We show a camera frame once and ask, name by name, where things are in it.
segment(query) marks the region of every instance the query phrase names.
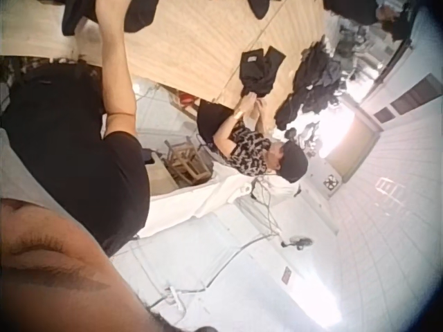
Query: woman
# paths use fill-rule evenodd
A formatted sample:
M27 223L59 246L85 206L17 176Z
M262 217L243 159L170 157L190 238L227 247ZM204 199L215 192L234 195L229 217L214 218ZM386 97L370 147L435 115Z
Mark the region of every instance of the woman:
M243 117L256 107L260 117L252 131ZM293 141L271 142L263 133L265 101L257 95L245 95L231 110L220 104L201 101L197 112L200 136L209 148L219 154L227 165L247 176L277 174L290 183L298 181L307 171L307 158Z

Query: table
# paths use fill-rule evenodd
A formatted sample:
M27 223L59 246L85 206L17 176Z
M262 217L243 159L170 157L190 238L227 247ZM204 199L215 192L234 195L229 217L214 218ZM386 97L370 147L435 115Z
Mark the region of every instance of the table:
M64 6L37 0L3 0L1 54L35 57L81 57L100 65L97 24L87 21L76 37L64 37ZM301 52L324 34L321 0L271 1L257 20L247 0L160 0L154 23L127 34L132 74L234 107L242 84L241 53L274 46L287 58L267 96L270 110L291 92Z

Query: black t-shirt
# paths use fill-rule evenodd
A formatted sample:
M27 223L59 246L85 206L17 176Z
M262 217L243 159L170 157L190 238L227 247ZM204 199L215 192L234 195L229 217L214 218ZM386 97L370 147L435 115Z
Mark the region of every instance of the black t-shirt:
M376 0L323 0L323 2L325 9L362 26L378 22L376 11L379 4Z
M85 75L39 77L11 93L1 126L37 182L113 255L144 227L150 186L135 137L101 138L91 84Z

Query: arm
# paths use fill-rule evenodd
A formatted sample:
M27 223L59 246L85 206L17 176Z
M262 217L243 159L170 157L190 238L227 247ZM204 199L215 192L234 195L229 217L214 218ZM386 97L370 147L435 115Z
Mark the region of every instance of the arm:
M232 133L237 121L243 117L245 113L252 110L253 105L257 99L255 93L249 93L245 95L235 107L234 114L227 118L218 128L214 135L215 146L220 150L225 157L229 157L234 148L237 146L232 140L229 139L230 133Z
M136 135L136 99L127 66L124 22L130 0L97 0L102 35L103 100L107 113L105 136L115 131Z
M220 150L225 157L229 157L234 148L237 146L232 140L229 139L229 136L238 120L239 117L231 115L221 124L220 128L214 135L215 146L217 146L218 150Z
M264 130L263 118L264 118L264 112L266 111L266 102L262 98L259 98L257 99L255 105L258 108L258 113L259 113L257 123L255 124L255 131L258 131L259 133L264 135L265 130Z

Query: window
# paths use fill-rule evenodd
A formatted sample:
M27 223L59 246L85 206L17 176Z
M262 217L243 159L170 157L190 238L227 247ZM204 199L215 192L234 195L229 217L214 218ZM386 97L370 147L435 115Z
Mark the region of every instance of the window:
M393 118L395 118L394 114L392 114L392 112L385 107L384 109L376 112L374 114L374 117L380 122L380 123L385 123L389 120L392 120Z
M398 114L403 115L443 95L443 85L434 75L428 74L411 90L391 103Z

